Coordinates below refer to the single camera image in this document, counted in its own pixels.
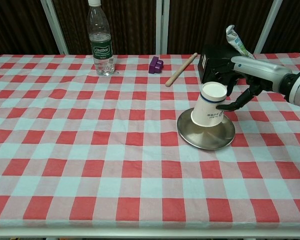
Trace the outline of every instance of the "bottle label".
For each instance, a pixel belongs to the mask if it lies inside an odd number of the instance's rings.
[[[105,42],[91,42],[91,47],[95,59],[109,59],[113,56],[111,39]]]

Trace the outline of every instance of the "water bottle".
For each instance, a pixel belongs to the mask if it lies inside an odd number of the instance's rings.
[[[101,0],[88,0],[88,2],[90,10],[87,29],[95,69],[98,75],[108,76],[115,71],[109,23],[101,9]]]

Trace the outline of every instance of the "toothpaste tube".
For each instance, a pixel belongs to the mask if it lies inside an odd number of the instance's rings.
[[[242,56],[252,58],[254,59],[255,57],[247,51],[245,48],[244,44],[242,43],[240,37],[234,30],[235,25],[230,25],[226,28],[225,33],[226,33],[226,40],[228,43],[234,47]]]

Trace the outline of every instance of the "wooden stick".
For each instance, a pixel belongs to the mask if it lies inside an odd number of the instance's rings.
[[[189,57],[188,60],[169,78],[169,80],[166,81],[165,86],[170,87],[185,68],[196,58],[196,56],[198,56],[198,53],[195,52],[191,57]]]

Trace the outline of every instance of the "blue stripe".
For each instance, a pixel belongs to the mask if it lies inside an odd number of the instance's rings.
[[[206,98],[202,95],[201,92],[200,92],[200,96],[201,96],[201,98],[202,98],[203,100],[205,100],[206,102],[211,103],[211,104],[218,104],[218,103],[223,102],[223,101],[226,99],[226,98],[224,98],[224,99],[222,99],[222,100],[220,100],[220,101],[211,101],[211,100],[209,100],[209,99],[206,99]]]

